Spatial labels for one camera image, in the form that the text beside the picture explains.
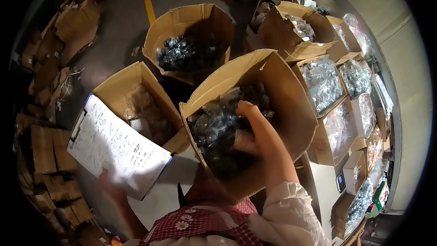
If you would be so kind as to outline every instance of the white flower appliqué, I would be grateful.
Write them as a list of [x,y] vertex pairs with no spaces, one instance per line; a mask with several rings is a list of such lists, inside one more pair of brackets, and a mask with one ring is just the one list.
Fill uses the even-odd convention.
[[192,221],[193,218],[190,215],[183,215],[180,217],[183,221]]
[[185,221],[179,221],[176,223],[176,229],[178,230],[185,230],[186,228],[190,227],[190,225]]

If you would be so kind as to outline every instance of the clear plastic bag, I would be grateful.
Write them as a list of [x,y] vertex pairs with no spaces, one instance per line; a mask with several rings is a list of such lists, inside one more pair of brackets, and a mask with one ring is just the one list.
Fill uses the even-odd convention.
[[325,119],[326,133],[334,157],[344,144],[351,138],[351,115],[345,102],[334,108]]
[[310,24],[308,24],[305,19],[297,16],[289,15],[284,13],[285,18],[290,20],[294,25],[294,32],[302,38],[303,41],[314,42],[315,33]]
[[188,123],[205,162],[219,179],[236,177],[259,154],[249,121],[236,115],[240,100],[257,105],[265,115],[274,114],[270,98],[260,83],[230,89],[219,100],[206,103],[200,117],[191,118],[195,122]]
[[196,72],[213,68],[227,47],[215,41],[198,41],[192,36],[171,37],[156,48],[156,61],[165,71]]
[[367,147],[367,165],[369,171],[373,169],[375,163],[382,158],[383,152],[384,144],[382,142],[382,134],[379,127],[376,126]]
[[372,129],[376,123],[375,110],[373,107],[370,94],[364,94],[358,97],[358,103],[360,105],[361,121],[363,122],[364,135],[366,138],[372,133]]
[[300,67],[300,71],[318,112],[327,109],[343,95],[335,63],[328,57],[305,63]]
[[340,39],[343,41],[344,46],[347,48],[348,51],[350,51],[349,44],[346,41],[346,37],[344,35],[343,29],[341,28],[341,26],[340,25],[332,25],[332,27],[337,32],[338,36],[340,36]]
[[356,165],[353,168],[353,185],[357,184],[358,176],[360,175],[360,171],[361,171],[360,168],[361,168],[361,166],[359,166],[359,165]]
[[338,70],[346,84],[351,99],[355,99],[363,93],[372,92],[370,71],[360,66],[354,59],[346,61]]
[[372,204],[372,196],[373,183],[372,180],[367,177],[347,212],[346,231],[344,232],[345,237],[349,236],[361,220],[363,220],[367,208]]
[[345,23],[349,26],[349,29],[357,39],[358,44],[360,44],[363,55],[370,56],[372,42],[370,41],[369,37],[363,31],[361,31],[360,28],[358,28],[357,18],[353,14],[347,13],[343,16],[343,21],[345,21]]

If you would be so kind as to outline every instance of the open cardboard box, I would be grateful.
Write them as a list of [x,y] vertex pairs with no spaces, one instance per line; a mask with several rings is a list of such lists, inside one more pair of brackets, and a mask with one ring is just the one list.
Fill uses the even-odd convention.
[[346,25],[346,23],[340,18],[329,15],[327,15],[326,18],[331,23],[331,25],[339,25],[341,27],[344,33],[344,39],[349,45],[349,50],[347,50],[347,47],[344,45],[340,36],[334,30],[335,40],[337,40],[338,42],[328,49],[327,53],[329,54],[329,58],[332,61],[336,62],[336,64],[342,64],[345,63],[347,60],[359,55],[361,52],[361,47],[358,44],[358,41],[353,33],[350,31],[349,26]]
[[[292,160],[296,161],[308,149],[314,137],[317,119],[302,85],[275,50],[256,50],[217,69],[193,92],[187,103],[179,104],[191,145],[209,175],[213,174],[194,142],[186,118],[234,86],[259,82],[264,84],[270,96],[270,105],[275,112],[273,118],[277,118],[280,124],[276,130]],[[265,187],[263,163],[257,161],[236,178],[219,180],[218,183],[228,196],[229,203],[236,204]]]
[[[353,169],[355,166],[359,167],[357,183],[354,182]],[[346,192],[348,194],[357,195],[358,190],[364,183],[367,176],[366,160],[364,152],[353,151],[343,166],[344,183],[346,185]]]
[[299,61],[292,67],[292,71],[294,72],[294,74],[296,74],[296,77],[298,78],[300,83],[303,85],[303,88],[304,88],[305,93],[308,97],[308,100],[311,101],[311,106],[312,106],[314,114],[317,118],[322,118],[323,116],[325,116],[333,108],[337,107],[340,104],[340,102],[342,101],[342,99],[344,99],[344,97],[347,96],[346,85],[344,84],[344,81],[341,78],[340,72],[338,71],[338,69],[336,69],[336,73],[340,79],[341,87],[343,88],[343,95],[340,98],[338,98],[338,100],[336,102],[334,102],[331,106],[325,108],[322,112],[317,111],[317,108],[316,108],[314,101],[313,101],[313,97],[311,96],[311,93],[308,89],[308,85],[306,84],[305,79],[303,79],[303,75],[302,75],[302,72],[300,71],[299,67],[301,67],[303,64],[310,63],[311,61],[317,60],[320,57],[324,57],[324,56],[327,56],[327,55],[320,55],[320,56],[312,57],[312,58],[309,58],[309,59],[306,59],[303,61]]
[[171,72],[163,70],[156,61],[156,49],[164,47],[164,41],[181,35],[195,36],[198,42],[211,39],[228,48],[219,66],[229,61],[231,43],[234,39],[232,19],[214,4],[199,4],[174,8],[160,16],[150,26],[145,37],[142,53],[160,70],[162,75],[170,76],[189,85],[199,85],[216,68],[198,72]]
[[370,93],[363,93],[363,94],[361,94],[356,99],[351,100],[351,104],[352,104],[352,108],[353,108],[353,114],[354,114],[354,117],[355,117],[355,124],[357,125],[358,137],[359,138],[368,139],[370,137],[370,135],[372,134],[373,128],[370,129],[367,132],[367,134],[364,133],[365,131],[364,131],[362,114],[361,114],[360,101],[359,101],[360,97],[364,97],[364,96],[368,96],[368,99],[369,99],[369,101],[371,103],[371,108],[372,108],[372,110],[374,110],[373,102],[372,102],[372,99],[370,97]]
[[181,153],[187,149],[189,142],[184,132],[178,110],[173,105],[164,88],[144,62],[136,62],[112,75],[93,90],[105,105],[119,118],[128,107],[126,101],[138,85],[144,85],[153,97],[156,106],[172,124],[176,134],[163,145],[171,153]]
[[355,120],[353,116],[352,111],[352,105],[351,100],[349,96],[343,98],[341,102],[338,104],[340,106],[342,103],[345,103],[347,108],[349,109],[349,116],[350,116],[350,134],[351,137],[346,141],[346,143],[341,147],[341,149],[334,154],[331,149],[331,145],[328,139],[328,134],[325,129],[324,120],[325,118],[328,118],[330,115],[330,112],[326,114],[323,118],[319,118],[319,126],[315,130],[314,140],[312,142],[312,145],[314,147],[314,153],[317,157],[317,163],[323,164],[327,166],[336,166],[346,155],[346,153],[349,151],[349,148],[355,141],[357,137],[357,128],[355,126]]
[[[315,41],[303,41],[294,31],[292,22],[282,13],[301,17],[311,25]],[[326,17],[309,7],[282,1],[272,8],[259,26],[258,35],[261,42],[269,48],[278,50],[286,62],[296,62],[326,53],[336,41],[335,30]]]

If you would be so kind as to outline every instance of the hand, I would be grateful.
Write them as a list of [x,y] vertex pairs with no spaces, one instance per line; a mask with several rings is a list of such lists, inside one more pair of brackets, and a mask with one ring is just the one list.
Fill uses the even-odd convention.
[[364,228],[360,230],[360,232],[358,233],[358,237],[361,237],[364,233]]
[[237,116],[247,117],[247,114],[250,114],[252,110],[259,110],[259,109],[251,102],[240,100],[237,106]]
[[111,177],[108,170],[103,168],[99,177],[99,185],[106,199],[112,202],[113,205],[127,201],[126,191],[118,188],[111,182]]

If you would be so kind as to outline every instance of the gray floor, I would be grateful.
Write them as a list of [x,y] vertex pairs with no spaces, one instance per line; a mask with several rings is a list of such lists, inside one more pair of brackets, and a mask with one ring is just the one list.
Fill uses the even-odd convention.
[[[223,0],[151,0],[155,16],[159,17],[171,8],[200,3],[214,3],[227,12],[236,24],[235,42],[231,57],[239,56],[241,41],[248,21],[251,19],[256,3],[237,0],[226,3]],[[144,44],[149,28],[149,20],[144,0],[101,0],[101,24],[96,43],[82,52],[72,66],[85,68],[79,80],[74,81],[74,90],[70,100],[62,104],[61,111],[56,113],[59,126],[71,129],[77,114],[83,107],[86,97],[92,90],[124,67],[136,62],[147,60],[141,53],[132,56],[134,48]],[[159,77],[163,85],[174,92],[167,80]],[[182,184],[186,193],[192,185],[194,172],[198,161],[194,158],[190,147],[185,153],[175,156],[170,165],[159,177],[150,194],[143,201],[129,199],[129,203],[145,227],[152,227],[155,220],[179,207],[177,198],[177,183]],[[124,238],[122,225],[115,211],[102,196],[97,178],[83,167],[76,173],[80,188],[87,203],[94,208],[93,213],[102,227]]]

